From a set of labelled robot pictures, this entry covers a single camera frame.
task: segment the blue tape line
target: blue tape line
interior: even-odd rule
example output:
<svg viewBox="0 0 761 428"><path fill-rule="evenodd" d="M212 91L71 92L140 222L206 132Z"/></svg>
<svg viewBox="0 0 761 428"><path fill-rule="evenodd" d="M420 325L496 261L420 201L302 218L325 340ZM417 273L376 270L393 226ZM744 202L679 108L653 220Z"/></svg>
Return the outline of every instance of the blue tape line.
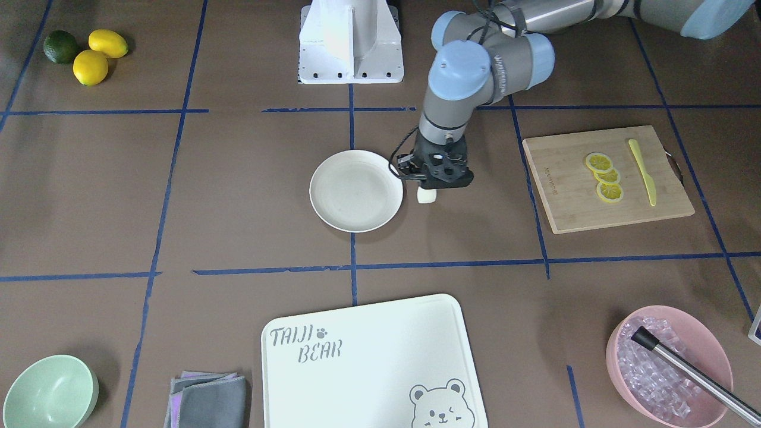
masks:
<svg viewBox="0 0 761 428"><path fill-rule="evenodd" d="M8 105L5 106L5 114L3 114L2 119L0 119L0 132L5 127L5 121L8 119L8 113L11 111L11 107L13 107L14 101L16 101L16 96L18 95L18 89L21 87L21 81L24 80L24 74L26 74L27 69L29 68L29 64L32 61L32 55L35 52L35 48L37 47L37 44L40 42L43 29L45 28L45 23L47 22L48 14L50 13L50 6L52 5L53 5L53 0L48 0L47 5L45 6L45 12L43 13L43 18L40 20L40 26L37 28L37 32L34 34L34 41L32 41L32 47L29 48L29 53L27 54L27 58L24 60L24 66L21 67L21 73L19 73L18 79L16 80L16 85L13 87L13 92L11 92L11 98L8 100Z"/></svg>
<svg viewBox="0 0 761 428"><path fill-rule="evenodd" d="M542 250L542 258L544 259L544 270L547 275L547 279L549 279L549 262L547 261L547 248L544 244L544 235L542 234L542 223L539 220L539 210L537 209L537 200L533 197L533 185L531 184L531 172L528 168L528 163L526 162L526 152L523 148L523 138L521 138L521 125L518 124L518 115L515 111L515 102L513 101L513 96L509 95L508 100L510 101L510 112L513 116L513 126L515 127L515 136L518 139L518 150L521 152L521 162L523 162L524 165L524 173L526 175L526 187L528 189L528 196L531 198L531 206L533 207L533 217L534 221L537 223L537 236L539 237L539 246Z"/></svg>
<svg viewBox="0 0 761 428"><path fill-rule="evenodd" d="M302 108L266 108L262 113L319 113L333 111L349 111L346 107L302 107Z"/></svg>
<svg viewBox="0 0 761 428"><path fill-rule="evenodd" d="M354 150L354 85L349 84L349 148Z"/></svg>
<svg viewBox="0 0 761 428"><path fill-rule="evenodd" d="M761 251L729 253L731 257L761 257ZM382 269L420 269L430 267L479 267L479 266L514 266L521 264L573 264L595 263L615 261L657 261L657 260L695 260L723 258L722 253L703 254L653 254L639 256L611 256L611 257L557 257L544 259L514 259L514 260L475 260L475 261L441 261L419 263L385 263L385 264L356 264L356 270L382 270ZM352 270L352 264L337 264L326 266L303 266L303 267L254 267L249 269L212 269L194 270L196 275L245 275L255 273L298 273L298 272L323 272L327 270Z"/></svg>
<svg viewBox="0 0 761 428"><path fill-rule="evenodd" d="M51 110L51 111L12 111L9 116L46 116L46 115L80 115L80 114L180 114L208 113L209 109L158 109L158 110Z"/></svg>
<svg viewBox="0 0 761 428"><path fill-rule="evenodd" d="M695 259L720 259L722 253L704 253L704 254L656 254L651 256L610 256L610 257L558 257L551 258L551 264L568 264L568 263L596 263L608 261L656 261L656 260L695 260Z"/></svg>
<svg viewBox="0 0 761 428"><path fill-rule="evenodd" d="M414 111L414 107L355 107L354 111Z"/></svg>
<svg viewBox="0 0 761 428"><path fill-rule="evenodd" d="M349 84L349 148L354 150L354 85ZM349 252L352 262L352 306L357 302L357 248L356 234L352 232L349 238Z"/></svg>
<svg viewBox="0 0 761 428"><path fill-rule="evenodd" d="M174 176L174 167L177 165L177 153L180 151L180 141L183 136L183 128L185 126L185 116L188 102L190 99L190 89L193 87L193 73L196 68L196 60L198 59L198 51L201 46L201 36L203 35L203 24L206 17L206 6L209 0L204 0L203 7L201 8L201 18L198 24L198 33L196 34L196 46L193 49L193 59L190 61L190 71L188 72L188 82L185 88L185 98L183 102L183 111L180 113L180 124L177 126L177 137L174 141L174 151L172 153L172 162L169 167L169 178L167 179L167 187L164 191L164 205L161 207L161 218L158 222L158 232L156 234L156 249L151 261L151 275L148 276L148 285L145 287L145 300L143 301L142 311L142 323L140 326L140 339L138 340L137 347L135 347L135 354L132 357L132 369L129 372L129 383L127 385L127 395L124 400L124 410L122 412L121 428L127 427L127 420L129 419L129 408L132 404L132 393L135 390L135 379L137 377L137 371L140 364L140 352L142 351L142 343L145 338L145 325L148 323L148 309L149 300L153 293L153 284L158 267L158 255L161 252L161 240L164 237L164 226L167 221L167 211L169 210L169 198L172 194L172 177Z"/></svg>
<svg viewBox="0 0 761 428"><path fill-rule="evenodd" d="M733 108L761 108L761 104L631 104L631 105L546 105L546 106L515 106L515 110L663 110L672 109L733 109ZM478 106L477 110L510 110L510 106Z"/></svg>
<svg viewBox="0 0 761 428"><path fill-rule="evenodd" d="M352 233L352 306L358 304L356 234Z"/></svg>
<svg viewBox="0 0 761 428"><path fill-rule="evenodd" d="M73 279L148 278L149 275L150 275L150 272L71 273L71 274L65 274L65 275L0 276L0 283L22 283L22 282L28 282L28 281L70 281Z"/></svg>
<svg viewBox="0 0 761 428"><path fill-rule="evenodd" d="M286 273L286 272L324 272L327 270L351 270L348 264L331 266L303 266L303 267L254 267L251 269L208 269L194 270L193 273L200 276L211 275L247 275L251 273Z"/></svg>
<svg viewBox="0 0 761 428"><path fill-rule="evenodd" d="M679 129L677 128L677 123L673 119L673 115L671 114L671 109L669 108L669 105L666 102L666 96L664 95L661 85L658 83L658 77L655 75L655 69L653 69L653 65L650 62L650 58L648 57L648 53L645 50L645 45L642 43L642 39L639 36L637 27L634 25L634 20L632 20L631 18L629 18L629 25L631 26L632 31L634 32L634 37L637 40L637 44L639 45L639 50L642 53L642 57L645 59L645 63L648 66L650 75L653 78L653 82L655 83L655 88L656 90L658 90L658 95L661 96L661 102L666 107L666 115L668 115L668 120L671 123L671 128L673 130L674 135L677 138L677 142L679 143L679 147L682 150L682 154L684 155L684 161L687 165L687 169L689 169L689 173L692 176L693 181L695 181L695 187L698 190L698 195L700 195L700 200L703 202L705 213L708 214L708 220L710 220L711 222L711 227L713 228L714 234L716 235L716 240L718 241L719 247L721 248L721 253L724 255L724 259L727 262L727 267L729 268L729 272L732 275L734 286L737 288L737 292L740 294L740 299L743 301L743 305L745 306L745 311L747 312L748 317L750 318L751 321L753 321L753 310L750 308L748 299L745 296L745 290L743 290L743 286L742 284L740 284L740 278L737 277L737 273L734 271L734 266L732 265L732 260L729 258L727 248L724 245L724 240L721 238L721 233L719 232L718 226L716 225L716 221L714 220L713 215L711 214L711 209L708 207L708 200L705 198L705 194L703 193L700 183L698 182L698 177L695 173L695 169L693 168L693 163L689 160L689 156L687 155L687 150L682 141L682 136L680 135Z"/></svg>
<svg viewBox="0 0 761 428"><path fill-rule="evenodd" d="M576 407L576 419L578 419L578 428L584 428L584 415L581 412L581 402L578 400L578 390L576 389L576 378L573 376L573 367L566 366L568 370L568 382L571 383L571 394L573 394L573 404Z"/></svg>
<svg viewBox="0 0 761 428"><path fill-rule="evenodd" d="M354 88L352 84L349 84L349 92L353 94ZM417 111L417 107L353 107L354 111L368 112L368 111ZM262 110L262 113L325 113L325 112L350 112L352 106L349 107L273 107Z"/></svg>
<svg viewBox="0 0 761 428"><path fill-rule="evenodd" d="M761 108L761 104L669 104L669 108L677 108L677 109L704 109L704 108Z"/></svg>
<svg viewBox="0 0 761 428"><path fill-rule="evenodd" d="M727 253L729 257L761 257L761 251L741 251L739 253Z"/></svg>
<svg viewBox="0 0 761 428"><path fill-rule="evenodd" d="M514 266L518 264L544 264L544 259L518 259L518 260L480 260L480 261L439 261L421 263L381 263L381 264L358 264L357 270L376 269L419 269L429 267L476 267L476 266Z"/></svg>

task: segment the green bowl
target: green bowl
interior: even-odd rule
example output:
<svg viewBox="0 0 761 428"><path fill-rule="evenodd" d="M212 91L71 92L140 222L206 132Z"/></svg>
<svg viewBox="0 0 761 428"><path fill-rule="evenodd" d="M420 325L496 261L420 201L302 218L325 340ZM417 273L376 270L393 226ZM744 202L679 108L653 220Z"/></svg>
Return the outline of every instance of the green bowl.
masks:
<svg viewBox="0 0 761 428"><path fill-rule="evenodd" d="M16 378L2 407L5 428L76 428L97 401L95 374L80 359L54 355Z"/></svg>

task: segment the blue joint cap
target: blue joint cap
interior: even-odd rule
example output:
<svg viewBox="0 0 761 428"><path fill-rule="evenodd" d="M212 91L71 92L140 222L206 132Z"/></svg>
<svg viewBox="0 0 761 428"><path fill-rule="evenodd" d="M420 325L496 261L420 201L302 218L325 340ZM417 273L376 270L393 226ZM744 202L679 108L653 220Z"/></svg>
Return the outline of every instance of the blue joint cap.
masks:
<svg viewBox="0 0 761 428"><path fill-rule="evenodd" d="M531 82L528 88L538 85L549 78L555 69L555 50L552 43L542 34L526 34L528 44L531 46Z"/></svg>
<svg viewBox="0 0 761 428"><path fill-rule="evenodd" d="M705 0L687 18L680 33L700 40L712 39L740 20L753 0Z"/></svg>
<svg viewBox="0 0 761 428"><path fill-rule="evenodd" d="M441 47L444 45L444 34L447 32L447 28L449 28L449 23L452 22L454 17L464 13L465 12L449 11L438 17L436 23L433 24L433 30L431 30L431 44L434 49L437 51L441 50Z"/></svg>
<svg viewBox="0 0 761 428"><path fill-rule="evenodd" d="M428 87L443 100L464 100L483 87L491 68L486 48L470 40L452 40L436 54Z"/></svg>

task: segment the cloth napkin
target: cloth napkin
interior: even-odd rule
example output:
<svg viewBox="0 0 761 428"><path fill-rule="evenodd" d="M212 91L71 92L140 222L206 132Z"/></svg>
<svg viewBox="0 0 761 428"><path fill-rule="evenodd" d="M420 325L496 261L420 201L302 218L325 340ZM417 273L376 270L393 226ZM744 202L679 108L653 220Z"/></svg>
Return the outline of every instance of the cloth napkin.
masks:
<svg viewBox="0 0 761 428"><path fill-rule="evenodd" d="M245 408L243 376L183 372L171 380L164 428L242 428Z"/></svg>

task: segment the wooden cutting board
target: wooden cutting board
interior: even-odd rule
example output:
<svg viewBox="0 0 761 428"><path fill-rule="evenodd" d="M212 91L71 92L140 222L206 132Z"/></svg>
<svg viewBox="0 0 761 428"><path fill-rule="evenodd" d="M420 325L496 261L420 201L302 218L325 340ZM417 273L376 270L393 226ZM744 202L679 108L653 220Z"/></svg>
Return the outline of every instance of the wooden cutting board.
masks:
<svg viewBox="0 0 761 428"><path fill-rule="evenodd" d="M645 183L628 139L639 141L658 200L650 206ZM669 164L652 126L529 138L523 141L534 183L552 231L556 234L609 228L691 216L687 194ZM619 170L623 198L608 203L597 196L597 180L584 164L589 153L602 152Z"/></svg>

